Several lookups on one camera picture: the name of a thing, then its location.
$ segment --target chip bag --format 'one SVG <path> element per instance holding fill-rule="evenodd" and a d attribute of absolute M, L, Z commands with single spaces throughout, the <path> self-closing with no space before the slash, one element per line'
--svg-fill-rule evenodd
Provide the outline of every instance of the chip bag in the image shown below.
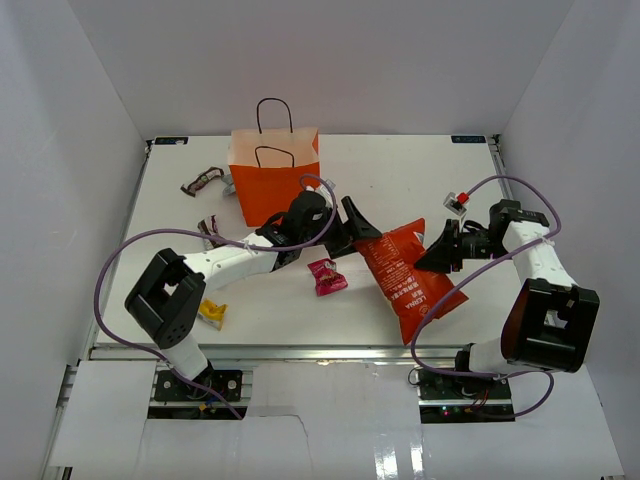
<path fill-rule="evenodd" d="M 382 238 L 355 244 L 398 315 L 405 345 L 411 341 L 429 309 L 453 288 L 445 274 L 414 268 L 413 264 L 426 251 L 422 246 L 424 230 L 425 221 L 421 218 L 385 233 Z M 467 300 L 464 293 L 456 292 L 438 310 L 435 318 L 446 315 Z"/>

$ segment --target orange paper bag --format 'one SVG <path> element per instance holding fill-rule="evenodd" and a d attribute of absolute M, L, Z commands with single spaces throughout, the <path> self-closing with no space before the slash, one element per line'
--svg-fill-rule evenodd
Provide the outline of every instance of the orange paper bag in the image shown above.
<path fill-rule="evenodd" d="M 289 128 L 263 129 L 260 105 L 282 102 L 289 113 Z M 228 163 L 248 227 L 260 227 L 274 213 L 286 212 L 300 193 L 300 177 L 320 175 L 318 129 L 293 128 L 289 105 L 279 98 L 263 98 L 256 107 L 257 130 L 234 130 Z M 305 181 L 312 187 L 317 182 Z"/>

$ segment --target white table surface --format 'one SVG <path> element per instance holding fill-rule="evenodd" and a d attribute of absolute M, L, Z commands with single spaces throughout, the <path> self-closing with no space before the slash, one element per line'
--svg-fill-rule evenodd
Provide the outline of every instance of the white table surface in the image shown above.
<path fill-rule="evenodd" d="M 224 184 L 214 181 L 191 198 L 182 183 L 209 166 L 226 166 L 230 137 L 190 137 L 186 145 L 155 145 L 148 160 L 127 237 L 161 227 L 195 230 L 198 221 L 216 214 L 220 233 L 240 239 L 251 232 L 237 198 L 223 198 Z M 425 245 L 441 233 L 452 214 L 442 206 L 450 191 L 469 189 L 495 174 L 486 144 L 452 144 L 449 136 L 321 135 L 321 174 L 336 184 L 338 198 L 350 195 L 362 214 L 381 231 L 419 217 L 427 221 Z M 502 198 L 498 182 L 473 195 L 467 218 L 488 223 L 489 207 Z M 122 254 L 105 309 L 105 322 L 128 340 L 150 343 L 124 309 L 124 299 L 153 255 L 171 247 L 180 254 L 203 250 L 197 238 L 159 235 L 130 246 Z M 212 298 L 229 305 L 222 331 L 196 321 L 201 344 L 227 345 L 401 345 L 398 320 L 358 254 L 338 259 L 349 287 L 318 298 L 307 269 L 326 257 L 323 247 L 303 252 L 286 268 L 257 275 L 219 291 Z M 454 283 L 482 261 L 468 261 Z M 505 262 L 464 289 L 469 297 L 427 326 L 421 344 L 460 345 L 495 338 L 520 290 L 511 262 Z M 113 343 L 102 332 L 96 344 Z"/>
<path fill-rule="evenodd" d="M 263 365 L 254 371 L 247 417 L 236 422 L 147 419 L 140 399 L 149 398 L 154 372 L 143 363 L 80 365 L 51 465 L 73 466 L 73 480 L 596 480 L 622 474 L 586 367 L 557 374 L 549 400 L 515 422 L 420 425 L 408 365 Z M 516 411 L 546 387 L 540 374 L 512 380 Z M 424 476 L 410 473 L 409 460 L 414 471 L 424 466 Z"/>

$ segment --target cable tie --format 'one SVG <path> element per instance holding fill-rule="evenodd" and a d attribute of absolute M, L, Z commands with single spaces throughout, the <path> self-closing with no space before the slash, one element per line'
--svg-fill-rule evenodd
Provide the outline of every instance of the cable tie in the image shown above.
<path fill-rule="evenodd" d="M 256 252 L 254 249 L 252 249 L 252 245 L 249 243 L 249 240 L 247 240 L 246 238 L 242 240 L 242 243 L 244 244 L 243 250 L 246 250 L 247 252 L 249 252 L 251 255 L 253 254 L 257 254 L 258 252 Z"/>
<path fill-rule="evenodd" d="M 540 235 L 540 236 L 538 236 L 538 238 L 542 238 L 542 243 L 547 244 L 547 245 L 549 245 L 551 247 L 555 247 L 555 245 L 556 245 L 556 242 L 554 242 L 550 238 L 545 237 L 544 235 Z"/>

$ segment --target metal bracket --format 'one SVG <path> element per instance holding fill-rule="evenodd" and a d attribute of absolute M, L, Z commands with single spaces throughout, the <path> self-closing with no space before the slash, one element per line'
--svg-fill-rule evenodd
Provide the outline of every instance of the metal bracket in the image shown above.
<path fill-rule="evenodd" d="M 507 167 L 502 159 L 502 150 L 500 148 L 500 134 L 492 135 L 488 137 L 489 153 L 491 153 L 491 159 L 498 175 L 506 175 Z M 513 192 L 511 191 L 511 185 L 504 178 L 498 180 L 500 183 L 500 189 L 502 190 L 502 196 L 508 200 L 514 200 Z"/>

